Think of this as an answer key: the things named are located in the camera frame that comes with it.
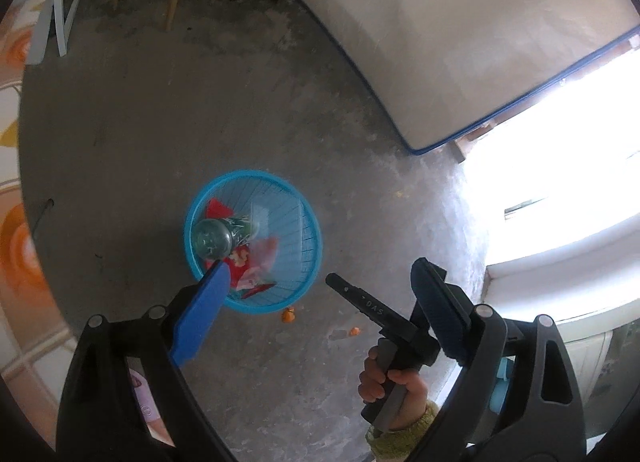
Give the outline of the person's right hand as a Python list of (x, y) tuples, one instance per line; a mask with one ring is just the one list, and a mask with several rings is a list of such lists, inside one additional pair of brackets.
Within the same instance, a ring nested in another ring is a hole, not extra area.
[(364, 360), (363, 371), (359, 375), (358, 394), (366, 403), (384, 397), (383, 384), (386, 376), (398, 386), (404, 386), (407, 393), (396, 416), (390, 422), (389, 430), (404, 430), (424, 415), (428, 404), (428, 389), (417, 370), (384, 370), (378, 364), (378, 346), (373, 346)]

